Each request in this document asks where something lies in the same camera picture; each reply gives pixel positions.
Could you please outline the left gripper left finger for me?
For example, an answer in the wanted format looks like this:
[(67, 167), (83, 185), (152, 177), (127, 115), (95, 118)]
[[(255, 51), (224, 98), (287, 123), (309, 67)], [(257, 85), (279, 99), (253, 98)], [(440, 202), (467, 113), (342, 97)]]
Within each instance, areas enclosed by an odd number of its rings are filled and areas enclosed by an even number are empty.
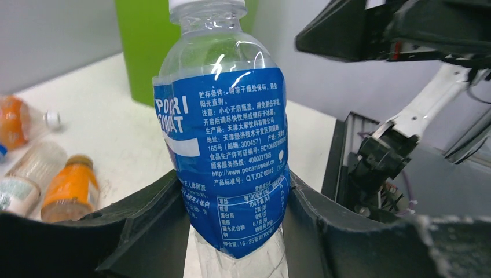
[(190, 222), (171, 170), (77, 221), (1, 213), (2, 277), (182, 277)]

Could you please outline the brown tea bottle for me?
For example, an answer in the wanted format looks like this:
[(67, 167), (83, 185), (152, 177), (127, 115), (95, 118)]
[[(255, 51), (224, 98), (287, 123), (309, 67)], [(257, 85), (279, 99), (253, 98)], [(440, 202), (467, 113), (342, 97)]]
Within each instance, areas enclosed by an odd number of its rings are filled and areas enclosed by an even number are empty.
[(34, 144), (1, 179), (1, 211), (27, 216), (67, 159), (56, 142)]

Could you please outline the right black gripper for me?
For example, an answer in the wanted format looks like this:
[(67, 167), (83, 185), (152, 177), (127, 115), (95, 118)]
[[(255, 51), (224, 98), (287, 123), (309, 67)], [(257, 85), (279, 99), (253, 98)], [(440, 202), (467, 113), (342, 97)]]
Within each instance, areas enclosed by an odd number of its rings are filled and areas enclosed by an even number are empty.
[(393, 4), (367, 3), (331, 1), (295, 37), (296, 50), (345, 63), (386, 60), (387, 38), (434, 49), (446, 63), (490, 68), (490, 1), (406, 1), (394, 14)]

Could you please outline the small orange juice bottle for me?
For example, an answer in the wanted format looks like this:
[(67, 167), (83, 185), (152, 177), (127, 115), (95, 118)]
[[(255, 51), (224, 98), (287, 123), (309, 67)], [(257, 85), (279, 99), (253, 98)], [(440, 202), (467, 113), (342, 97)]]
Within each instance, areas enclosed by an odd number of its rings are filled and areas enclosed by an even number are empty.
[(100, 187), (93, 166), (86, 155), (68, 158), (46, 190), (41, 205), (42, 221), (76, 221), (96, 211)]

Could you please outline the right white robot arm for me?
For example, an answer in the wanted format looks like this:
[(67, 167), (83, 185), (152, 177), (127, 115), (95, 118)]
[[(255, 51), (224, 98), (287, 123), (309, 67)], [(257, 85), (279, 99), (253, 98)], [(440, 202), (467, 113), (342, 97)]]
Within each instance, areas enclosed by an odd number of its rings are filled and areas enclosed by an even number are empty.
[(445, 106), (490, 79), (490, 2), (330, 1), (295, 47), (344, 63), (442, 62), (423, 90), (362, 142), (349, 179), (355, 196), (368, 197), (399, 175)]

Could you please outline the green plastic bin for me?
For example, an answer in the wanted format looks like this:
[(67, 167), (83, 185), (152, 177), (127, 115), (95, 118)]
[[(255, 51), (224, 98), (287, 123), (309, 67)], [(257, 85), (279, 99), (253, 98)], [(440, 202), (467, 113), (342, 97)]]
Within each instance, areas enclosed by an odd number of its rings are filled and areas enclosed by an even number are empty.
[(180, 36), (170, 16), (175, 6), (210, 1), (115, 1), (131, 97), (154, 106), (152, 78)]

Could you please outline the blue label bottle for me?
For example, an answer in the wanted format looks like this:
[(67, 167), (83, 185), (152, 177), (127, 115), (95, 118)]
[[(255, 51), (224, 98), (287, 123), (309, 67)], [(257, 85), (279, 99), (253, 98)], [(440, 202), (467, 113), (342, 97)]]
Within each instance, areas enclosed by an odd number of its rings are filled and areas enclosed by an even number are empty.
[(153, 79), (155, 111), (203, 277), (287, 277), (286, 85), (243, 31), (244, 1), (170, 1), (181, 30)]

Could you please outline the large orange tea bottle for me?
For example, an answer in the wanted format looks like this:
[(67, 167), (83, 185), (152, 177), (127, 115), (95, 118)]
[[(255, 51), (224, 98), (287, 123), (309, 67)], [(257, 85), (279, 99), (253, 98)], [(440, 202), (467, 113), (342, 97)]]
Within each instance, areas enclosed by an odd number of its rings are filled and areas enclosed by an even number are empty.
[(1, 97), (1, 145), (19, 149), (48, 132), (61, 128), (57, 111), (40, 111), (15, 96)]

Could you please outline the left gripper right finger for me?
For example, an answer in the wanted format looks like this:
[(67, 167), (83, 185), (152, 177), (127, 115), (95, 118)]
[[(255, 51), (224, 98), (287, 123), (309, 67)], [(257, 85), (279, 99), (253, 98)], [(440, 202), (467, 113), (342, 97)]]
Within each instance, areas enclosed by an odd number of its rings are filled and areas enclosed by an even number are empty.
[(490, 218), (416, 215), (383, 224), (290, 175), (289, 277), (489, 277)]

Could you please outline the pepsi bottle blue cap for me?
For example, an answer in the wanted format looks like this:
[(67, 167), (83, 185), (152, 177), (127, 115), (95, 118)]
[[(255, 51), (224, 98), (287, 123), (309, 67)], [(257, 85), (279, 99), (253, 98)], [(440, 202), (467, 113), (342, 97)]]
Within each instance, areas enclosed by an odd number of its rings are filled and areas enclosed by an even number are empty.
[(3, 144), (0, 144), (0, 163), (5, 161), (7, 153), (8, 149)]

